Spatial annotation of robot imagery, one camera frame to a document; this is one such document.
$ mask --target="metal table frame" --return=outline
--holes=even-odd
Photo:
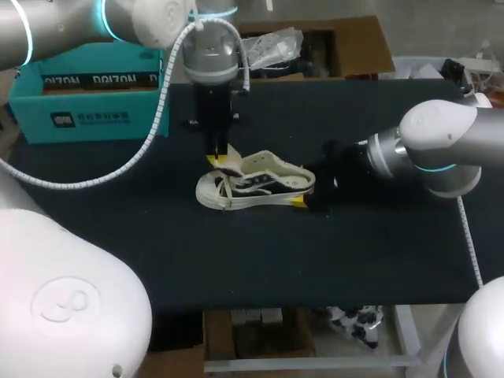
[[[423,345],[418,338],[410,306],[395,306],[394,318],[402,354],[386,357],[271,358],[208,361],[205,372],[257,372],[275,370],[328,370],[352,368],[405,368],[405,378],[434,377],[447,341],[464,305],[448,305]]]

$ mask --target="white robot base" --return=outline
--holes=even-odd
[[[152,313],[123,262],[48,217],[0,210],[0,376],[131,378]]]

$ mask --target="white sneaker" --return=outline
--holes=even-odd
[[[215,168],[196,186],[196,198],[210,209],[290,206],[315,185],[315,175],[309,170],[282,161],[269,151],[242,158],[230,146],[226,161],[216,162]]]

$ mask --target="black table surface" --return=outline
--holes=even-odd
[[[130,265],[155,313],[452,303],[477,289],[454,200],[425,195],[415,206],[349,203],[325,213],[283,207],[222,213],[199,205],[195,184],[209,170],[202,136],[179,126],[193,113],[191,87],[173,86],[170,93],[171,135],[157,139],[126,175],[78,192],[26,187],[56,221]],[[231,142],[244,156],[271,150],[301,164],[317,160],[327,140],[362,140],[397,125],[418,102],[460,97],[442,80],[258,83],[237,101],[243,122]],[[46,180],[72,182],[119,167],[139,146],[24,145],[11,162]],[[492,206],[484,195],[492,180],[504,182],[503,175],[484,176],[469,196],[470,221],[477,200]],[[494,256],[490,231],[477,230],[484,276],[502,274],[504,257]]]

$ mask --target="teal cardboard box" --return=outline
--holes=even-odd
[[[21,69],[9,104],[28,143],[146,138],[161,94],[161,52],[129,43],[96,45]],[[94,47],[96,61],[89,62],[84,57]],[[152,54],[154,59],[146,58]],[[47,83],[48,77],[62,79]],[[167,137],[168,133],[167,97],[157,134]]]

